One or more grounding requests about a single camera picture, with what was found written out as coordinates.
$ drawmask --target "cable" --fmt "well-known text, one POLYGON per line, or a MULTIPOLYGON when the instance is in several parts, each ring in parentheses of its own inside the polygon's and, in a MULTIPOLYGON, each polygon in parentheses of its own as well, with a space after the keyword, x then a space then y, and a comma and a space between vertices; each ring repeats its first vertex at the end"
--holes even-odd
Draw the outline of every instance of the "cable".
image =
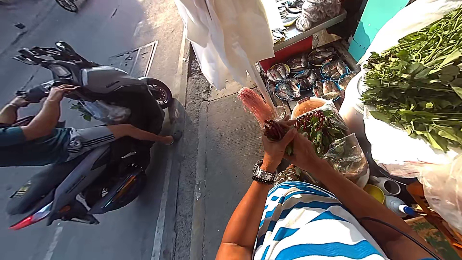
POLYGON ((376 219, 376 218, 373 218, 373 217, 362 217, 360 219, 358 219, 359 222, 363 221, 363 220, 371 220, 371 221, 375 221, 377 223, 380 223, 382 225, 385 225, 389 228, 392 228, 394 229, 395 231, 399 232, 401 235, 407 237, 408 239, 410 239, 412 242, 416 243, 418 246, 420 246, 423 250, 425 250, 428 254, 430 254, 433 258, 437 259, 437 260, 442 260, 439 256, 437 256, 435 253, 433 253, 431 250, 429 250, 427 247, 425 247, 424 245, 422 245, 419 241, 417 241, 416 239, 414 239, 413 237, 411 237, 410 235, 402 232, 401 230, 399 230, 397 227, 393 226, 392 224, 388 224, 380 219, 376 219))

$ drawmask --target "metal watch band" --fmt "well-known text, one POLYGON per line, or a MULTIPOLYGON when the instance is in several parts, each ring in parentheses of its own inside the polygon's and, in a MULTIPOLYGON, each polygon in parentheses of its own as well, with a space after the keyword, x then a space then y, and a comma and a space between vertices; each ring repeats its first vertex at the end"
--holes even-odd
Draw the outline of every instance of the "metal watch band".
POLYGON ((267 171, 263 171, 260 167, 263 164, 263 160, 259 160, 254 166, 254 175, 252 176, 252 180, 258 181, 264 184, 274 184, 276 181, 277 172, 269 173, 267 171))

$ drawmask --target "drain cover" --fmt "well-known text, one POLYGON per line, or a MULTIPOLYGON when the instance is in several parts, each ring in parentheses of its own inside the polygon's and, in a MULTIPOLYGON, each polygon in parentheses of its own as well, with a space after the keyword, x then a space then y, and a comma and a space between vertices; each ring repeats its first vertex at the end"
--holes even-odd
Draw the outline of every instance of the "drain cover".
POLYGON ((134 50, 109 57, 108 65, 123 69, 130 76, 147 76, 159 41, 146 44, 134 50))

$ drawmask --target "motorcycle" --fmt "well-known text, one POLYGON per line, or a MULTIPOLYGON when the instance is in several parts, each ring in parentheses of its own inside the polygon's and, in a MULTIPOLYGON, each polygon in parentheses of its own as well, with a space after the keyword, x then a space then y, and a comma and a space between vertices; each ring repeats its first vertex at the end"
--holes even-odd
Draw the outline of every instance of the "motorcycle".
MULTIPOLYGON (((32 102, 45 98, 52 87, 80 86, 68 98, 105 124, 132 124, 159 134, 162 108, 173 98, 159 80, 134 78, 125 71, 77 54, 66 42, 57 48, 24 48, 13 59, 51 71, 53 80, 29 91, 18 91, 32 102)), ((71 161, 46 166, 21 186, 8 200, 10 229, 18 230, 41 220, 98 224, 95 214, 119 209, 138 197, 146 183, 153 142, 123 137, 71 161)))

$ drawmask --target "blue and white striped shirt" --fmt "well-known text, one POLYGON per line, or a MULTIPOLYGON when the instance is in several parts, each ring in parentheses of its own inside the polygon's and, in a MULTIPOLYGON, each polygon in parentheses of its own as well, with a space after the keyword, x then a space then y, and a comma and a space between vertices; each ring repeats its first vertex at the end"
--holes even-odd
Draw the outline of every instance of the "blue and white striped shirt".
POLYGON ((332 193, 286 181, 268 193, 254 259, 388 259, 332 193))

